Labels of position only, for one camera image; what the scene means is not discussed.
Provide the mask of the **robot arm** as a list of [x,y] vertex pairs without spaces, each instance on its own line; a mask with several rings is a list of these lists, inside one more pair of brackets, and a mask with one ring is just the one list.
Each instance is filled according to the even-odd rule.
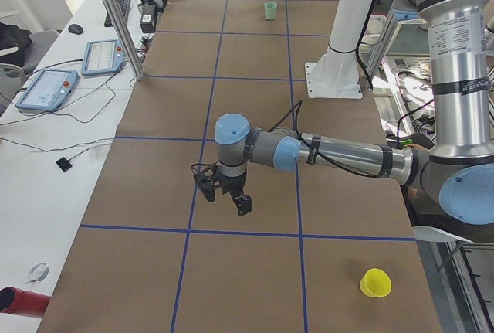
[[196,182],[207,200],[228,193],[239,215],[250,212],[243,191],[248,163],[292,171],[299,161],[354,175],[390,178],[417,189],[433,206],[416,206],[415,232],[436,229],[472,243],[493,241],[493,144],[489,129],[483,9],[489,0],[395,0],[428,27],[435,145],[427,150],[288,134],[251,127],[240,114],[215,125],[218,162],[211,183]]

